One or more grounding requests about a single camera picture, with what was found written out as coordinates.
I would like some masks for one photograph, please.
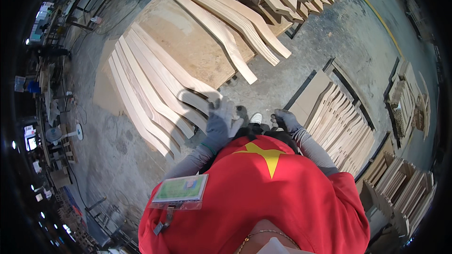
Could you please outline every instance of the chain necklace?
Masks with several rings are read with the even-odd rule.
[[[300,246],[298,246],[298,244],[295,243],[295,241],[293,241],[293,239],[291,239],[290,237],[288,237],[285,233],[282,233],[282,232],[276,231],[276,230],[259,230],[258,232],[255,232],[255,233],[252,233],[252,234],[249,234],[249,235],[246,236],[245,240],[243,240],[242,245],[240,246],[239,251],[237,251],[237,254],[239,254],[240,251],[242,251],[243,246],[245,245],[245,243],[246,243],[253,235],[258,234],[258,233],[261,233],[261,232],[274,232],[274,233],[280,234],[280,235],[284,236],[285,238],[287,238],[288,240],[290,240],[290,242],[293,243],[293,244],[297,247],[298,250],[301,250],[301,249],[300,249]]]

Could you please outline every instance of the plastic badge holder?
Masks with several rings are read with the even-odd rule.
[[[162,182],[150,208],[167,210],[199,210],[209,174],[192,175]]]

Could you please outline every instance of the wooden table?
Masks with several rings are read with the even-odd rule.
[[[134,22],[148,32],[192,76],[213,88],[219,88],[235,75],[221,44],[174,0],[151,0]],[[269,25],[279,36],[292,26],[284,17]],[[248,62],[256,53],[237,31],[229,27],[243,59]]]

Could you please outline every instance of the hand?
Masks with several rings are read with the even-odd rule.
[[[217,154],[223,147],[230,143],[243,119],[232,121],[232,110],[234,103],[226,97],[210,104],[209,120],[207,121],[207,136],[202,142],[213,154]]]
[[[275,109],[275,113],[271,115],[270,121],[273,127],[281,127],[286,132],[296,133],[303,126],[297,121],[297,117],[292,112],[284,109]]]

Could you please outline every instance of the person's left hand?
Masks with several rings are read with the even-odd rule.
[[[233,110],[234,103],[228,101],[226,97],[210,104],[206,128],[207,136],[202,144],[209,148],[213,154],[217,154],[218,151],[229,144],[243,124],[242,118],[232,121]]]

